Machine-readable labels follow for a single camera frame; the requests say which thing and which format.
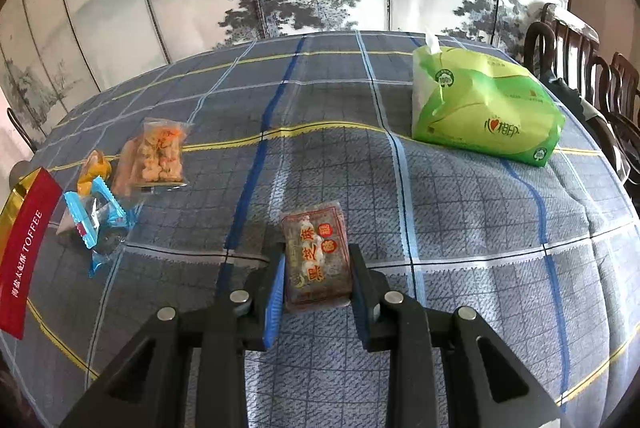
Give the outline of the blue snack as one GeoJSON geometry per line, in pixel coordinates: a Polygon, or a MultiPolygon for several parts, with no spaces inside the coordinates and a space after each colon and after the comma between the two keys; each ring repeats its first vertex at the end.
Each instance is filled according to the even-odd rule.
{"type": "Polygon", "coordinates": [[[91,278],[122,253],[131,231],[138,222],[138,216],[139,210],[132,207],[126,209],[124,217],[118,217],[114,211],[108,211],[104,218],[99,219],[96,245],[91,248],[91,278]]]}
{"type": "Polygon", "coordinates": [[[98,245],[99,234],[107,227],[127,226],[126,211],[101,176],[91,180],[87,196],[67,191],[64,193],[64,201],[81,240],[89,249],[98,245]]]}

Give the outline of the orange-red clear snack bag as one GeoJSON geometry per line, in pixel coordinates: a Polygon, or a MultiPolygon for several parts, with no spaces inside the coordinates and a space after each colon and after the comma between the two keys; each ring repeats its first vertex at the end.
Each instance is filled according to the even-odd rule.
{"type": "Polygon", "coordinates": [[[129,139],[120,151],[119,159],[112,180],[111,191],[116,197],[128,197],[131,194],[132,185],[137,181],[134,174],[141,136],[129,139]]]}

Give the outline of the clear nougat snack pack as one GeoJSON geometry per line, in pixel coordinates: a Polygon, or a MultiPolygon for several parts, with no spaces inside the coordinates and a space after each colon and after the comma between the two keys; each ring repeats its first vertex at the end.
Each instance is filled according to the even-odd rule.
{"type": "Polygon", "coordinates": [[[291,312],[344,307],[352,293],[346,221],[337,201],[286,211],[285,307],[291,312]]]}

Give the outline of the clear peanut snack bag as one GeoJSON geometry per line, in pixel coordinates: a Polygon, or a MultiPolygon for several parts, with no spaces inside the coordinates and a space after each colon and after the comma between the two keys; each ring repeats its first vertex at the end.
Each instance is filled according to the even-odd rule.
{"type": "Polygon", "coordinates": [[[182,147],[191,124],[166,118],[145,118],[134,157],[132,182],[139,188],[186,185],[182,147]]]}

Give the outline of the orange snack packet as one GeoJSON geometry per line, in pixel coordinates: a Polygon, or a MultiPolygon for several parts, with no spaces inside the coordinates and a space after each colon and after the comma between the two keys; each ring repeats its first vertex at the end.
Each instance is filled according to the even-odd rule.
{"type": "Polygon", "coordinates": [[[111,162],[102,151],[92,150],[81,166],[76,183],[76,191],[80,196],[87,196],[91,192],[92,181],[100,176],[104,181],[111,177],[111,162]]]}

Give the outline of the plaid blue tablecloth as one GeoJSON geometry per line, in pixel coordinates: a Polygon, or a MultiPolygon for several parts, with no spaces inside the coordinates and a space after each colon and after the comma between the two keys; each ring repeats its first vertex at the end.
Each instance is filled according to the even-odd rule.
{"type": "Polygon", "coordinates": [[[639,218],[597,142],[566,115],[528,163],[411,137],[416,34],[250,42],[161,66],[78,104],[32,158],[72,191],[87,156],[113,164],[153,124],[181,153],[171,188],[122,200],[134,226],[88,251],[47,229],[25,330],[1,352],[58,426],[154,312],[239,289],[273,246],[288,298],[334,294],[355,244],[427,308],[476,310],[576,427],[603,425],[639,375],[639,218]]]}

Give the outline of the red gold toffee tin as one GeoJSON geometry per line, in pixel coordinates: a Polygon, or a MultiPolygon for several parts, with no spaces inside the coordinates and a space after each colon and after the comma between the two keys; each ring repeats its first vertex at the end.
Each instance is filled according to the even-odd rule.
{"type": "Polygon", "coordinates": [[[50,173],[38,167],[17,182],[1,212],[0,327],[16,339],[24,336],[32,272],[61,194],[50,173]]]}

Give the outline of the green tissue pack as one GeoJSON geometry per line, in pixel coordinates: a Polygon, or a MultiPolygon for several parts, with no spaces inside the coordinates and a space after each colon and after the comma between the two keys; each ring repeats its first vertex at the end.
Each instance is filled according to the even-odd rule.
{"type": "Polygon", "coordinates": [[[431,35],[412,53],[414,140],[543,167],[565,115],[523,66],[439,44],[431,35]]]}

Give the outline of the dark wooden chair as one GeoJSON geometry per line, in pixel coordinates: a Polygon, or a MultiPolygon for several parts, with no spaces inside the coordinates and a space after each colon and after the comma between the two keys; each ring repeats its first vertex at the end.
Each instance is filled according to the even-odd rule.
{"type": "Polygon", "coordinates": [[[639,194],[639,71],[605,59],[595,29],[557,4],[534,7],[524,66],[545,82],[596,139],[628,192],[639,194]]]}

